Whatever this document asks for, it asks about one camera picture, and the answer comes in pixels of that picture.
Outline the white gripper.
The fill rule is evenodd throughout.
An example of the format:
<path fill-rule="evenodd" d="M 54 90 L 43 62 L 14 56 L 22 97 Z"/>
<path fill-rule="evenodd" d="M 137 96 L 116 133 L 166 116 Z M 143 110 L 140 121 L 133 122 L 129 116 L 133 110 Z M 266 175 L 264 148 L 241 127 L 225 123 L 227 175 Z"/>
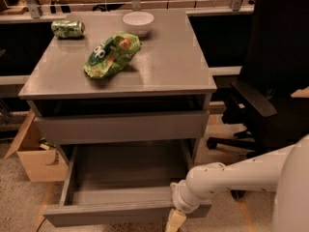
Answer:
<path fill-rule="evenodd" d="M 191 214 L 196 211 L 201 203 L 201 185 L 196 185 L 188 181 L 172 182 L 170 184 L 172 191 L 172 201 L 175 209 L 169 213 L 165 232 L 178 232 L 186 220 L 185 214 Z"/>

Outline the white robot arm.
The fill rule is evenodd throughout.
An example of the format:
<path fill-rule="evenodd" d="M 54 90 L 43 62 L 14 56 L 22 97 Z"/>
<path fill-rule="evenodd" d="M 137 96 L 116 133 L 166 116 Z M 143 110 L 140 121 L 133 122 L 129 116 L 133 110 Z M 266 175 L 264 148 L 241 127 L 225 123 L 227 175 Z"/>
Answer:
<path fill-rule="evenodd" d="M 271 232 L 309 232 L 309 135 L 231 165 L 213 162 L 191 168 L 185 179 L 171 185 L 174 208 L 165 232 L 178 232 L 204 200 L 228 189 L 274 191 Z"/>

